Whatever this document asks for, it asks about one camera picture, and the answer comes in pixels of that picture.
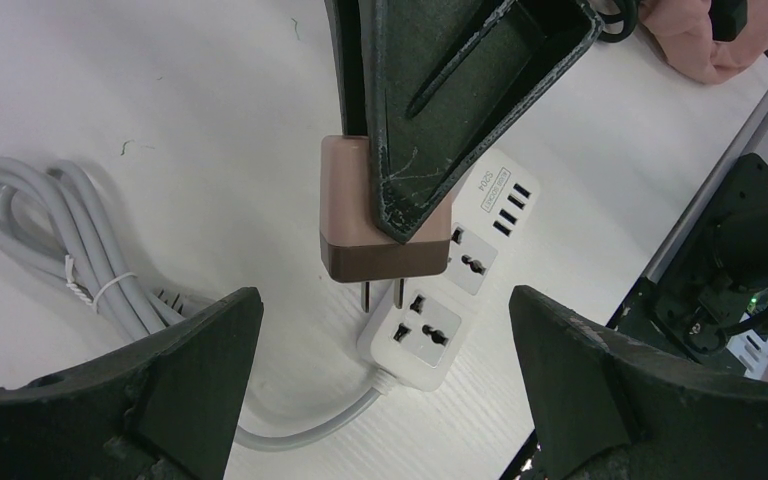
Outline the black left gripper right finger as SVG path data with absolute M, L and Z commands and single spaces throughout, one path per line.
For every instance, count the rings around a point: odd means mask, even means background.
M 536 445 L 523 479 L 768 479 L 768 383 L 678 358 L 529 286 L 509 300 Z

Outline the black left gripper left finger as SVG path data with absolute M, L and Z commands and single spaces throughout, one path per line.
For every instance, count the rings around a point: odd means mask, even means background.
M 0 479 L 220 479 L 264 306 L 240 289 L 109 354 L 0 388 Z

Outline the pink cloth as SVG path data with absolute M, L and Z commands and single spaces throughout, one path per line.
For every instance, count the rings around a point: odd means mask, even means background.
M 642 26 L 667 64 L 702 84 L 722 84 L 748 69 L 768 50 L 768 1 L 749 1 L 746 26 L 731 41 L 714 38 L 710 1 L 644 1 Z

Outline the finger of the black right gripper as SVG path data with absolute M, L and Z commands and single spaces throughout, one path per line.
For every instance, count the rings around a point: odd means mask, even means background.
M 344 136 L 367 136 L 366 96 L 362 56 L 361 20 L 356 0 L 324 1 Z
M 360 18 L 376 221 L 400 243 L 603 28 L 587 1 L 364 1 Z

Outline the pink adapter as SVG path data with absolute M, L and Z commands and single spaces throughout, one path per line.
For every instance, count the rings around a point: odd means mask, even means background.
M 417 234 L 399 244 L 377 228 L 370 187 L 369 140 L 326 136 L 321 142 L 320 253 L 330 278 L 361 285 L 371 309 L 371 283 L 438 275 L 449 261 L 453 196 L 447 195 Z

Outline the white power strip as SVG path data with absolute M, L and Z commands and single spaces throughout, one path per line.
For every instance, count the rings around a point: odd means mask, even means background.
M 432 392 L 443 383 L 479 312 L 523 242 L 540 185 L 519 162 L 488 150 L 465 176 L 452 207 L 446 270 L 390 287 L 357 341 L 375 369 L 372 390 L 401 384 Z

